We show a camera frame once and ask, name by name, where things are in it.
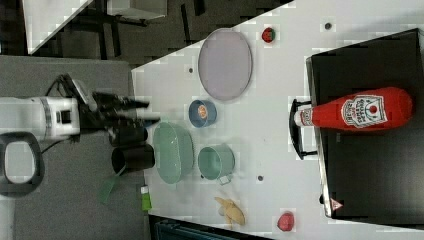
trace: small bowl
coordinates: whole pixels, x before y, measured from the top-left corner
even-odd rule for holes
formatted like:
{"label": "small bowl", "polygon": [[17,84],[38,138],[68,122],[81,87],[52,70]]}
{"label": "small bowl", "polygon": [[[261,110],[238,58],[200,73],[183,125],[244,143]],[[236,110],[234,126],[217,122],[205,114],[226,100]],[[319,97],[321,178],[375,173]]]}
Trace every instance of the small bowl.
{"label": "small bowl", "polygon": [[208,100],[195,100],[188,110],[191,124],[197,128],[207,127],[216,120],[215,105]]}

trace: sticker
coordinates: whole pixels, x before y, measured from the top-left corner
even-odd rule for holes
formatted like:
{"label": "sticker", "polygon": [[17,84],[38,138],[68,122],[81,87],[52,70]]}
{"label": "sticker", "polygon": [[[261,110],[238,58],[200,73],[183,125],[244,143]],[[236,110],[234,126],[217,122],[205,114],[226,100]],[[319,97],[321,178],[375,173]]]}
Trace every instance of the sticker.
{"label": "sticker", "polygon": [[312,108],[302,110],[300,112],[300,120],[302,121],[303,126],[314,126],[312,123]]}
{"label": "sticker", "polygon": [[333,209],[333,211],[336,211],[337,209],[343,207],[343,204],[337,202],[336,200],[330,198],[330,202],[331,202],[331,208]]}
{"label": "sticker", "polygon": [[387,122],[382,96],[358,95],[347,100],[341,111],[345,123],[356,128]]}

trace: mint green bowl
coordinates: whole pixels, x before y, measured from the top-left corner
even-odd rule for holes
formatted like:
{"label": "mint green bowl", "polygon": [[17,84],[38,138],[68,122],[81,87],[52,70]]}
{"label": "mint green bowl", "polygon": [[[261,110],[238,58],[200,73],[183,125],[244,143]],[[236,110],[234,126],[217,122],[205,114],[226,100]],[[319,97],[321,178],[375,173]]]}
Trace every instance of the mint green bowl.
{"label": "mint green bowl", "polygon": [[193,169],[193,142],[188,130],[169,122],[161,122],[153,135],[156,169],[168,184],[178,183]]}

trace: warning label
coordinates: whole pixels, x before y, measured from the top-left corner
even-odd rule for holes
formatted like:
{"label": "warning label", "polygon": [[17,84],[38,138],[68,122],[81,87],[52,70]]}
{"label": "warning label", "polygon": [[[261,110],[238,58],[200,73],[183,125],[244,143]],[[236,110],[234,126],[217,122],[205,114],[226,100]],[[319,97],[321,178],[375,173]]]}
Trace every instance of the warning label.
{"label": "warning label", "polygon": [[336,211],[337,209],[343,207],[343,204],[337,202],[336,200],[330,198],[330,202],[331,202],[331,208],[333,209],[333,211]]}

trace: black mug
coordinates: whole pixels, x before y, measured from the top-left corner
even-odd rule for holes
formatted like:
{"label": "black mug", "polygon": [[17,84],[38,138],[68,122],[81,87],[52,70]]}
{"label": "black mug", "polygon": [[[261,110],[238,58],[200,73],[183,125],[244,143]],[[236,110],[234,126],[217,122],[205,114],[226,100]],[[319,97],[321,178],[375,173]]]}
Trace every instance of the black mug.
{"label": "black mug", "polygon": [[115,137],[109,135],[109,142],[113,147],[140,144],[147,140],[146,128],[120,127],[114,129]]}
{"label": "black mug", "polygon": [[112,166],[115,173],[119,173],[124,166],[126,166],[124,172],[134,172],[152,168],[154,165],[154,150],[147,143],[118,147],[112,152]]}

